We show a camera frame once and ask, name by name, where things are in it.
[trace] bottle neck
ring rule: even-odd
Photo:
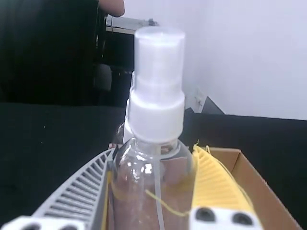
[[[180,149],[177,139],[163,144],[149,143],[137,138],[133,139],[138,152],[149,157],[169,158],[176,155]]]

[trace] white wall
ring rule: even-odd
[[[307,120],[307,1],[209,0],[208,95],[227,114]]]
[[[187,34],[184,91],[226,113],[307,120],[306,0],[126,0],[126,17]]]

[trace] spray pump cap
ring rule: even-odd
[[[162,144],[182,132],[184,42],[185,34],[172,28],[149,26],[135,33],[128,121],[140,140]]]

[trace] box flap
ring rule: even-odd
[[[240,150],[211,148],[211,153],[246,191],[266,230],[302,229]]]
[[[241,153],[238,149],[226,149],[226,148],[210,148],[211,154],[217,158],[223,165],[232,172],[239,154]]]

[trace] white plastic piece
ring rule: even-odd
[[[129,92],[131,92],[131,90],[134,87],[134,72],[132,72],[132,76],[131,76],[131,85],[130,85],[130,90]],[[129,139],[133,138],[133,133],[131,131],[130,125],[129,125],[129,121],[128,121],[128,112],[129,112],[129,99],[127,100],[127,104],[126,104],[126,114],[125,114],[125,123],[124,123],[124,137],[123,137],[123,143],[126,143]]]
[[[214,213],[215,221],[201,221],[196,219],[199,207],[193,208],[189,215],[189,230],[263,230],[258,218],[249,212],[241,210],[210,208]],[[233,222],[235,214],[241,213],[250,217],[252,225]]]
[[[4,224],[1,230],[85,230],[85,223],[64,218],[21,216]]]
[[[157,155],[161,154],[161,147],[157,146],[156,149]],[[155,195],[162,200],[161,197],[161,177],[160,177],[160,159],[155,158],[153,163],[153,172],[154,172],[154,192]],[[156,200],[156,206],[157,206],[157,213],[158,213],[158,221],[159,221],[159,227],[160,230],[165,230],[164,228],[164,220],[163,220],[163,212],[162,212],[162,205],[159,200]]]
[[[150,143],[177,139],[183,129],[185,34],[160,26],[135,33],[135,83],[128,120],[135,137]]]

